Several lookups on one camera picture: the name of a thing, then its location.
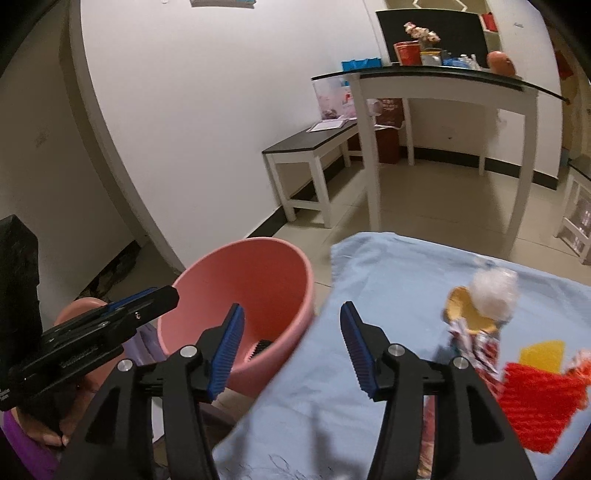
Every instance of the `white wall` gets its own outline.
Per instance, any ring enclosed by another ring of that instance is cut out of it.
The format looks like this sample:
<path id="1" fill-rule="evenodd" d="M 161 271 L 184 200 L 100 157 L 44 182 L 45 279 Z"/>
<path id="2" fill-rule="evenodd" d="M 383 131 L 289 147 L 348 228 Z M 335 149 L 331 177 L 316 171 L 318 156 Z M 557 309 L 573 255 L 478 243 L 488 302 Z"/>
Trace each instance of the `white wall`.
<path id="1" fill-rule="evenodd" d="M 385 0 L 364 1 L 372 25 L 381 35 L 374 12 L 387 9 L 387 3 Z M 527 0 L 486 1 L 495 15 L 503 51 L 515 64 L 517 74 L 526 82 L 560 93 L 556 59 L 540 13 Z M 383 37 L 378 40 L 384 52 Z M 480 155 L 482 139 L 486 138 L 487 157 L 521 165 L 523 118 L 520 115 L 440 100 L 410 100 L 410 105 L 416 147 Z M 535 169 L 553 177 L 558 173 L 560 162 L 561 125 L 561 101 L 541 93 L 538 97 Z"/>
<path id="2" fill-rule="evenodd" d="M 39 239 L 47 327 L 132 236 L 104 191 L 69 108 L 59 65 L 65 5 L 34 27 L 0 78 L 0 218 Z"/>
<path id="3" fill-rule="evenodd" d="M 184 265 L 277 208 L 261 151 L 319 118 L 312 76 L 378 56 L 363 3 L 82 0 L 90 76 L 141 200 Z M 309 175 L 288 174 L 291 189 Z"/>

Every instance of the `metal screw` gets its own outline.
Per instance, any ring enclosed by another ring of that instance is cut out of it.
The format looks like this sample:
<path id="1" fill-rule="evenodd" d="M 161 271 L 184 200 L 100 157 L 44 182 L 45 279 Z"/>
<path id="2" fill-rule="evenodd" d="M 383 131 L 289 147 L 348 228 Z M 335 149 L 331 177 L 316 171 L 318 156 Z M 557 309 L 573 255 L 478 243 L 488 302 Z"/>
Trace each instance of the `metal screw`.
<path id="1" fill-rule="evenodd" d="M 181 348 L 181 356 L 191 358 L 197 354 L 197 349 L 193 345 L 187 345 Z"/>
<path id="2" fill-rule="evenodd" d="M 457 356 L 453 359 L 453 365 L 456 368 L 459 368 L 460 370 L 465 370 L 466 368 L 468 368 L 468 360 L 466 360 L 464 357 L 462 356 Z"/>
<path id="3" fill-rule="evenodd" d="M 134 366 L 134 363 L 129 360 L 128 358 L 126 358 L 125 360 L 122 360 L 121 362 L 119 362 L 117 364 L 117 369 L 120 372 L 128 372 L 129 370 L 131 370 L 131 368 Z"/>
<path id="4" fill-rule="evenodd" d="M 403 356 L 404 352 L 406 352 L 406 350 L 398 343 L 393 343 L 388 347 L 388 353 L 392 356 Z"/>

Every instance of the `pink bowl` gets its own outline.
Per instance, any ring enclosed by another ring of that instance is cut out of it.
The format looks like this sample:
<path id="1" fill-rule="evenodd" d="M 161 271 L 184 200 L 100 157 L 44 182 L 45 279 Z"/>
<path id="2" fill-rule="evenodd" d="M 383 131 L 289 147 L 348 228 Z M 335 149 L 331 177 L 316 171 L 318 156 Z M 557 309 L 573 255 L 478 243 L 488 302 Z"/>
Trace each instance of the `pink bowl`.
<path id="1" fill-rule="evenodd" d="M 245 328 L 228 387 L 256 397 L 290 357 L 314 318 L 314 274 L 294 245 L 278 238 L 247 238 L 198 260 L 174 282 L 178 306 L 158 320 L 166 355 L 195 344 L 220 325 L 232 303 L 245 311 Z M 273 344 L 252 360 L 259 340 Z"/>

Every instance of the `red cloth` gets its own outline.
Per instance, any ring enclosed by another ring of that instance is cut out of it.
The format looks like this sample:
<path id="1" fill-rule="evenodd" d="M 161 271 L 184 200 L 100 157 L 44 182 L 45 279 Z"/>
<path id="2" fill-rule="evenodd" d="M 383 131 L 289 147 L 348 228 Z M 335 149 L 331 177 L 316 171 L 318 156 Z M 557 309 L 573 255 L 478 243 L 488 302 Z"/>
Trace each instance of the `red cloth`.
<path id="1" fill-rule="evenodd" d="M 556 65 L 558 66 L 558 76 L 560 80 L 566 80 L 569 77 L 574 75 L 572 69 L 570 68 L 569 62 L 566 61 L 564 55 L 560 50 L 555 50 L 554 54 L 556 55 Z"/>
<path id="2" fill-rule="evenodd" d="M 499 404 L 524 448 L 550 453 L 586 395 L 581 378 L 507 364 Z"/>

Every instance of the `plastic bag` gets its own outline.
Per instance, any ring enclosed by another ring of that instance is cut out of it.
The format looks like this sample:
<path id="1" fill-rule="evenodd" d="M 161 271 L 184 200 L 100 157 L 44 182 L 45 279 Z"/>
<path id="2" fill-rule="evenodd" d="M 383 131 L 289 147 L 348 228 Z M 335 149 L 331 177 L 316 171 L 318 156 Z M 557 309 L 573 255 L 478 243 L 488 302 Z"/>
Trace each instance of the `plastic bag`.
<path id="1" fill-rule="evenodd" d="M 479 270 L 468 290 L 482 316 L 500 324 L 511 320 L 519 299 L 516 272 L 501 267 Z"/>

